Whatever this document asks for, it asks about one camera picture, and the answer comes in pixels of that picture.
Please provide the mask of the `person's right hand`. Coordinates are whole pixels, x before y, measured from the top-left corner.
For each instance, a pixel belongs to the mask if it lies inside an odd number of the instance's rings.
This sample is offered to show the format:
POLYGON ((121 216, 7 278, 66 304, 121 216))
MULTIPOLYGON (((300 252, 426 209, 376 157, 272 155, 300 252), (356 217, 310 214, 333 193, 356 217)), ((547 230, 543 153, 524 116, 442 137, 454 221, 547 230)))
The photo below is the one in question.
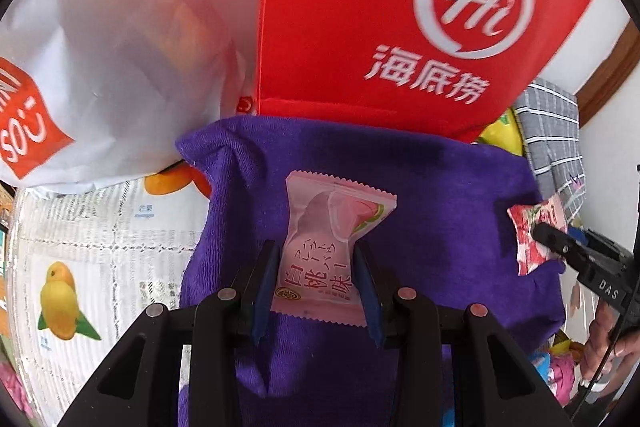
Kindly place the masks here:
MULTIPOLYGON (((596 316, 589 326, 589 337, 585 345, 582 361, 579 363, 580 373, 584 381, 591 381, 610 345, 610 332, 614 329, 618 313, 604 300, 598 302, 596 316)), ((603 373, 611 376, 602 395, 609 395, 617 390, 628 377, 631 369, 639 360, 639 332, 629 333, 617 340, 617 343, 603 367, 603 373)))

